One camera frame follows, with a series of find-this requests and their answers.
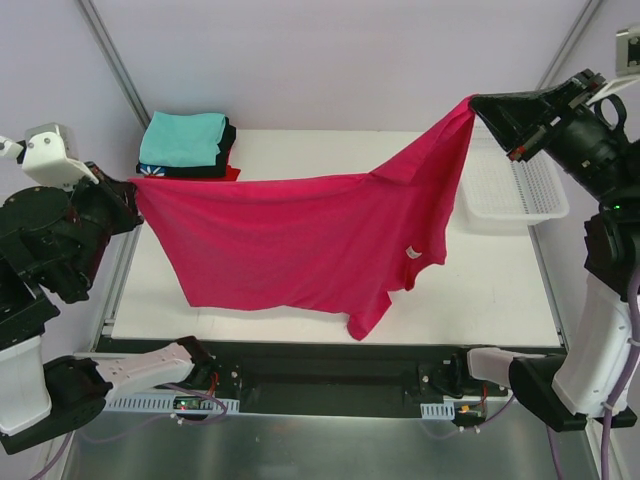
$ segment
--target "clothing tag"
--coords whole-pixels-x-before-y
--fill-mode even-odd
[[[407,252],[407,255],[409,255],[409,258],[412,258],[414,260],[422,255],[421,252],[416,252],[411,245],[409,245],[409,248],[407,248],[405,252]]]

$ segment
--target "stack of folded clothes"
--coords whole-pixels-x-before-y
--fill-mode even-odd
[[[235,127],[221,113],[155,112],[140,145],[136,171],[165,178],[237,178],[239,170],[228,166],[235,139]]]

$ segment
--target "white table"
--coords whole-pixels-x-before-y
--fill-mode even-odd
[[[418,135],[244,130],[238,132],[231,164],[242,169],[240,180],[366,172]],[[447,248],[445,266],[420,273],[411,292],[391,294],[393,306],[362,343],[559,345],[526,229],[515,236],[474,234],[457,204]],[[346,315],[290,307],[257,312],[189,307],[160,243],[144,225],[112,337],[185,335],[219,341],[359,343],[346,330]]]

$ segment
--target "white plastic bin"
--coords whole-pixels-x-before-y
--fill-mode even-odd
[[[510,161],[484,125],[474,127],[460,190],[470,228],[482,233],[521,233],[569,213],[554,161],[544,152]]]

